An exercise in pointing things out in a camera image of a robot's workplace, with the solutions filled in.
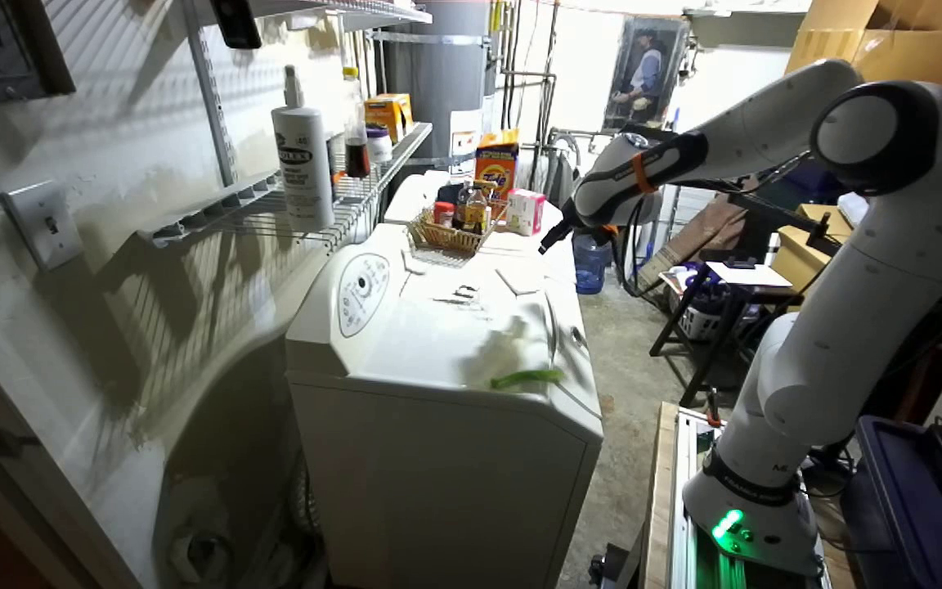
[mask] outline spray bottle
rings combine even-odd
[[[326,127],[321,112],[305,107],[293,65],[285,65],[285,107],[273,112],[282,195],[297,232],[335,225],[335,187],[326,158]]]

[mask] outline washing machine control panel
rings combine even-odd
[[[351,259],[340,272],[340,339],[359,333],[378,312],[390,284],[390,261],[377,252]]]

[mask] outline washing machine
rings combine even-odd
[[[555,586],[601,448],[574,282],[568,250],[436,261],[391,224],[329,259],[285,374],[337,586]]]

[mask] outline bucket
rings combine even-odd
[[[600,296],[606,282],[606,269],[611,261],[607,243],[594,243],[593,237],[574,237],[576,259],[576,292]]]

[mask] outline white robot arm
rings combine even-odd
[[[812,446],[854,432],[901,344],[942,300],[942,88],[856,87],[847,65],[821,64],[687,138],[607,147],[574,203],[582,225],[621,224],[627,200],[657,184],[743,177],[800,147],[872,207],[800,312],[766,331],[683,503],[723,552],[816,576],[821,559],[798,468]]]

